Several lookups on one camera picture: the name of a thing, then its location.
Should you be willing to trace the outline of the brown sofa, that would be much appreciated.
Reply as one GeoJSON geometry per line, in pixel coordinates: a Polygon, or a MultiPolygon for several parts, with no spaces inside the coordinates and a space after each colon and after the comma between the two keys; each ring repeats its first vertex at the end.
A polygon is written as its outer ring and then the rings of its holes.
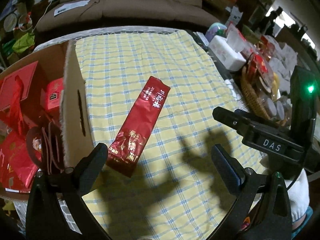
{"type": "Polygon", "coordinates": [[[206,31],[218,20],[202,8],[202,0],[91,0],[54,17],[54,10],[82,0],[60,0],[44,14],[36,26],[39,33],[51,30],[74,31],[80,26],[102,25],[169,25],[173,28],[206,31]]]}

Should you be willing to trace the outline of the white tissue box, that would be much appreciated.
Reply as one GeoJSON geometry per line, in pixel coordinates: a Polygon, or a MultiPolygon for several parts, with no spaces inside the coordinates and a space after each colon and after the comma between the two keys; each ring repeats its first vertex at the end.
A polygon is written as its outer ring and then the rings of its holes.
{"type": "Polygon", "coordinates": [[[221,36],[215,36],[209,43],[209,48],[220,60],[223,66],[231,71],[237,72],[246,63],[246,59],[240,52],[236,53],[228,44],[227,39],[221,36]]]}

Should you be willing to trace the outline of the wicker basket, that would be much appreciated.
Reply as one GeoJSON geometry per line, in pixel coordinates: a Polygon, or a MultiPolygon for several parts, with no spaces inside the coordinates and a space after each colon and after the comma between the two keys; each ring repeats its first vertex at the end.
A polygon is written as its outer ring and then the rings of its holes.
{"type": "Polygon", "coordinates": [[[266,120],[271,120],[271,117],[268,115],[265,107],[263,106],[262,100],[257,96],[255,90],[247,81],[246,67],[242,68],[240,83],[244,98],[247,101],[253,113],[266,120]]]}

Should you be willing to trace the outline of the red tea box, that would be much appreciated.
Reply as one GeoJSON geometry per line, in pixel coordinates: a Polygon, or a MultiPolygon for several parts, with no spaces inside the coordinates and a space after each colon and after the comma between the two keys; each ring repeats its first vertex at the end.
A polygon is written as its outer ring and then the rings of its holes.
{"type": "Polygon", "coordinates": [[[41,90],[41,106],[51,114],[59,114],[60,101],[63,92],[63,78],[50,81],[45,90],[41,90]]]}

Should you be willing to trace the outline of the green cloth bag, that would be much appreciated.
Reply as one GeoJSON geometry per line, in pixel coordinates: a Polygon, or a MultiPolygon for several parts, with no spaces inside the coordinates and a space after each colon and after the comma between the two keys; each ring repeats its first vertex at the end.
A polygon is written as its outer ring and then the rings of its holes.
{"type": "Polygon", "coordinates": [[[33,49],[35,45],[35,35],[26,33],[19,38],[12,46],[13,52],[16,54],[22,54],[27,50],[33,49]]]}

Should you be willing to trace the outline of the large cardboard box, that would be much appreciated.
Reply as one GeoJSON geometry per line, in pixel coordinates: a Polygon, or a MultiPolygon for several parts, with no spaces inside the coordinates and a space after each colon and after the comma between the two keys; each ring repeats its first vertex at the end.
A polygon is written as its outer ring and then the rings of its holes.
{"type": "MultiPolygon", "coordinates": [[[[45,111],[43,122],[35,127],[44,127],[50,122],[59,126],[65,169],[76,167],[82,158],[92,152],[94,146],[87,113],[85,82],[76,56],[75,43],[67,41],[36,51],[2,72],[1,80],[35,61],[40,63],[48,83],[63,78],[59,114],[51,115],[45,111]]],[[[50,176],[56,180],[60,174],[50,176]]],[[[10,192],[1,186],[1,197],[4,199],[25,201],[29,198],[29,192],[10,192]]]]}

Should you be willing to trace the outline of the red gift bag box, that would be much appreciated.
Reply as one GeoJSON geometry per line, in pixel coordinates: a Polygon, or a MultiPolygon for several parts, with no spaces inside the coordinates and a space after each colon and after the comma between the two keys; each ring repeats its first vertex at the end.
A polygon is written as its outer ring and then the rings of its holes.
{"type": "Polygon", "coordinates": [[[1,121],[20,135],[44,120],[48,80],[39,62],[32,62],[1,80],[1,121]]]}

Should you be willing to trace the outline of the long red foil pouch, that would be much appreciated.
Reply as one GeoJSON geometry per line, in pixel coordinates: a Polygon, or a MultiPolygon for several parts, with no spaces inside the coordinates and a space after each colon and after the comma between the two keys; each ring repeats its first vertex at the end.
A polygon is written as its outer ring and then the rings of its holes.
{"type": "Polygon", "coordinates": [[[133,104],[114,142],[106,164],[131,177],[169,94],[170,87],[150,76],[133,104]]]}

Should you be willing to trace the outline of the white paper on sofa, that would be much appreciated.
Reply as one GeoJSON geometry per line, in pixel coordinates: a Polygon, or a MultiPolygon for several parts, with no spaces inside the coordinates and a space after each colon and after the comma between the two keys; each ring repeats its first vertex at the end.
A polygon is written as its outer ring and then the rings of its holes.
{"type": "Polygon", "coordinates": [[[82,0],[73,3],[66,3],[54,10],[54,17],[72,9],[85,7],[89,4],[90,1],[91,0],[82,0]]]}

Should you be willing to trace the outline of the red paper bag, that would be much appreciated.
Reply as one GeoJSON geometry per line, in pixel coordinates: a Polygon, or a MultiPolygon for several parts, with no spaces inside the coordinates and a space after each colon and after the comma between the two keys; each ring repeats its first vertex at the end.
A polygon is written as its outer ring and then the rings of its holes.
{"type": "Polygon", "coordinates": [[[54,122],[29,129],[25,137],[11,131],[1,143],[1,185],[29,192],[38,170],[64,171],[61,130],[54,122]]]}

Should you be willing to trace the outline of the yellow plaid cloth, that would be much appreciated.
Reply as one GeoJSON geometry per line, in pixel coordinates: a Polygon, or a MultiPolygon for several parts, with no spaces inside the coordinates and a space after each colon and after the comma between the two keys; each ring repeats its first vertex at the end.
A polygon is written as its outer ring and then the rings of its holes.
{"type": "Polygon", "coordinates": [[[103,184],[84,196],[113,239],[205,239],[233,203],[211,160],[221,144],[263,173],[261,155],[213,119],[238,103],[209,55],[183,30],[120,33],[76,42],[95,143],[110,145],[149,77],[170,87],[131,178],[105,167],[103,184]]]}

